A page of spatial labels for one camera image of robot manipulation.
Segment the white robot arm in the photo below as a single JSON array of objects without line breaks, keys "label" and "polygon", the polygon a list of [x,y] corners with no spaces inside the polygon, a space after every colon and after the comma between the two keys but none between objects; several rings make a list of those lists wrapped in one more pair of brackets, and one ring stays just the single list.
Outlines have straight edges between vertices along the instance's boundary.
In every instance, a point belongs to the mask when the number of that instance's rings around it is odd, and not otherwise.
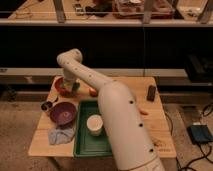
[{"label": "white robot arm", "polygon": [[72,49],[57,56],[64,76],[80,78],[98,92],[98,107],[112,153],[120,171],[165,171],[140,116],[136,99],[122,82],[82,64],[82,54]]}]

